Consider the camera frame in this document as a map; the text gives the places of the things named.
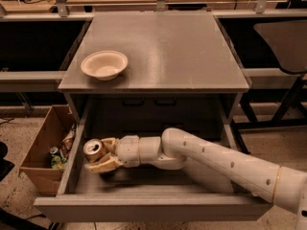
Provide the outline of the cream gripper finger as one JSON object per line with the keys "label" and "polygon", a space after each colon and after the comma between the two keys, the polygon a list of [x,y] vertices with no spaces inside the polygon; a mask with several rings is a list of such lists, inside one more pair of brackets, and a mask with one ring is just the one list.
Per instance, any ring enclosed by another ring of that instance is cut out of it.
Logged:
{"label": "cream gripper finger", "polygon": [[110,138],[104,138],[102,139],[102,143],[104,145],[104,148],[111,153],[114,153],[116,151],[117,145],[119,140],[115,137]]}
{"label": "cream gripper finger", "polygon": [[117,170],[123,163],[118,159],[116,155],[108,153],[97,162],[87,163],[84,167],[91,173],[109,173]]}

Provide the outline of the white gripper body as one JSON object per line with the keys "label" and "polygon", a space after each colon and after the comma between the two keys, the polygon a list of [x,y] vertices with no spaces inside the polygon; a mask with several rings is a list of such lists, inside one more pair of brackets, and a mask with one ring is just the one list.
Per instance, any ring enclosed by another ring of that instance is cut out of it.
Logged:
{"label": "white gripper body", "polygon": [[134,168],[140,165],[139,137],[125,136],[116,145],[115,154],[125,168]]}

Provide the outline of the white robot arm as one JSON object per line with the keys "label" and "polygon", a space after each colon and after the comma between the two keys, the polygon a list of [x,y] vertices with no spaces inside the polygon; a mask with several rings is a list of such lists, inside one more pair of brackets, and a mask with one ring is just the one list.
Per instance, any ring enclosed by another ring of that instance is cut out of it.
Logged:
{"label": "white robot arm", "polygon": [[295,230],[307,230],[307,172],[273,164],[172,127],[155,137],[91,139],[83,145],[83,153],[87,159],[84,167],[91,173],[141,165],[179,170],[192,158],[268,203],[295,213]]}

